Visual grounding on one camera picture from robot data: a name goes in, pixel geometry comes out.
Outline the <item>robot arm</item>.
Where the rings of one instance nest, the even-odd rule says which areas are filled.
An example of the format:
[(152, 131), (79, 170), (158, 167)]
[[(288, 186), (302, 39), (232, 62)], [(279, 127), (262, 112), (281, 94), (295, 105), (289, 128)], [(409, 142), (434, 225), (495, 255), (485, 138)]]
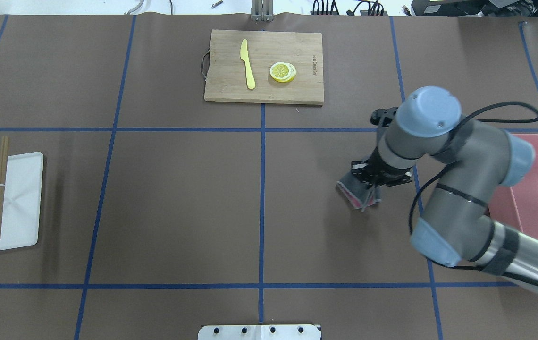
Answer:
[(444, 168), (427, 181), (435, 189), (418, 219), (409, 213), (412, 246), (442, 267), (498, 276), (538, 295), (538, 240), (485, 215), (495, 190), (520, 183), (535, 161), (530, 142), (493, 127), (493, 119), (477, 119), (502, 106), (527, 108), (538, 121), (537, 108), (524, 102), (466, 116), (448, 90), (418, 88), (400, 106), (372, 113), (376, 147), (353, 161), (336, 187), (353, 208), (364, 210), (380, 201), (380, 187), (410, 183), (418, 160), (432, 157)]

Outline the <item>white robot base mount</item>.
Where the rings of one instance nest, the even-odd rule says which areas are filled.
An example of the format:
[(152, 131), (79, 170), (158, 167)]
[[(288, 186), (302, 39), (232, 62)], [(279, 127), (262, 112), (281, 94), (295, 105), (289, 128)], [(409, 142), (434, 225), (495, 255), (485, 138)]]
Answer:
[(243, 324), (207, 325), (200, 328), (198, 340), (321, 340), (320, 325)]

